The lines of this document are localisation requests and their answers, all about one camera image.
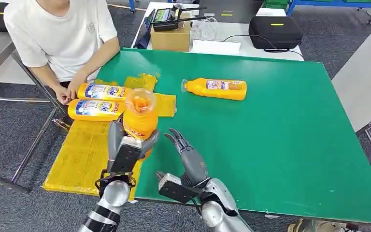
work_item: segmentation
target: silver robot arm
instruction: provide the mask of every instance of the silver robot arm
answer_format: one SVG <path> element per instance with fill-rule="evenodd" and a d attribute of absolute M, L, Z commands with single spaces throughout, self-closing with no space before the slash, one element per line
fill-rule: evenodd
<path fill-rule="evenodd" d="M 100 191 L 100 201 L 90 211 L 78 232 L 117 231 L 120 211 L 128 201 L 131 188 L 135 186 L 133 168 L 137 160 L 143 159 L 146 151 L 157 142 L 157 130 L 145 141 L 128 136 L 123 130 L 121 118 L 109 126 L 107 169 L 102 170 L 100 179 L 95 182 Z"/>
<path fill-rule="evenodd" d="M 120 223 L 120 211 L 128 201 L 129 185 L 121 180 L 109 183 L 100 201 L 90 211 L 78 232 L 115 232 Z"/>
<path fill-rule="evenodd" d="M 202 204 L 201 216 L 208 227 L 213 228 L 214 232 L 253 232 L 241 217 L 234 198 L 221 180 L 210 179 L 206 188 L 217 198 Z"/>
<path fill-rule="evenodd" d="M 171 134 L 165 134 L 176 147 L 184 165 L 185 173 L 176 177 L 169 173 L 156 172 L 159 179 L 159 194 L 187 203 L 198 198 L 201 209 L 198 213 L 204 223 L 214 232 L 252 232 L 238 212 L 236 203 L 225 184 L 210 178 L 202 156 L 183 135 L 170 128 Z"/>

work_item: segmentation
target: bottle label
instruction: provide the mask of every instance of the bottle label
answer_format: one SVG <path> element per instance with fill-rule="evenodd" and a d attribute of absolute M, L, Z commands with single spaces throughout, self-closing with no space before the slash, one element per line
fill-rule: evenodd
<path fill-rule="evenodd" d="M 243 83 L 241 81 L 222 81 L 210 80 L 206 84 L 207 89 L 223 89 L 223 90 L 241 90 Z"/>
<path fill-rule="evenodd" d="M 99 84 L 89 84 L 85 90 L 87 98 L 122 98 L 126 88 L 120 86 L 107 86 Z"/>
<path fill-rule="evenodd" d="M 80 100 L 76 105 L 77 115 L 98 116 L 113 115 L 117 112 L 119 103 L 110 101 Z"/>
<path fill-rule="evenodd" d="M 132 137 L 134 137 L 134 138 L 136 138 L 136 139 L 141 139 L 141 140 L 143 140 L 143 137 L 145 136 L 145 134 L 133 130 L 132 128 L 130 128 L 130 127 L 127 125 L 127 123 L 124 122 L 124 120 L 123 120 L 123 127 L 124 127 L 124 130 L 125 130 L 129 135 L 131 135 Z"/>

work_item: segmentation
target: white t-shirt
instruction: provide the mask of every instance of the white t-shirt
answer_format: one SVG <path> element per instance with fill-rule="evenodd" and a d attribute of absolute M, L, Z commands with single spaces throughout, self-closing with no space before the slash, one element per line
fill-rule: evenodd
<path fill-rule="evenodd" d="M 106 0 L 70 0 L 63 17 L 48 13 L 36 0 L 17 0 L 5 8 L 3 18 L 22 62 L 28 67 L 49 63 L 60 82 L 72 80 L 104 42 L 117 36 Z"/>

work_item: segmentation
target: cardboard box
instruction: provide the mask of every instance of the cardboard box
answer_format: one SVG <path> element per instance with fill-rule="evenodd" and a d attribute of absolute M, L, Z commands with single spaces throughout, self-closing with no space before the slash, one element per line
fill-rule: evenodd
<path fill-rule="evenodd" d="M 189 18 L 189 14 L 181 14 L 181 18 Z M 151 28 L 151 45 L 153 50 L 176 52 L 190 51 L 190 21 L 179 23 L 177 30 L 154 31 Z"/>

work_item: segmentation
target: blue shelf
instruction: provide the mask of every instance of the blue shelf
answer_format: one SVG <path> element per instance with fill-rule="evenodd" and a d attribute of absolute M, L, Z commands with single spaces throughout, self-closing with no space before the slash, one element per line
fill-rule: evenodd
<path fill-rule="evenodd" d="M 288 0 L 289 8 L 286 12 L 290 16 L 296 5 L 302 6 L 340 6 L 340 7 L 356 7 L 356 8 L 371 8 L 371 2 L 345 2 L 343 0 L 332 1 L 309 1 L 309 0 Z"/>
<path fill-rule="evenodd" d="M 343 0 L 332 0 L 332 1 L 295 0 L 295 4 L 306 5 L 306 6 L 344 6 L 344 7 L 371 8 L 371 2 L 345 2 Z"/>

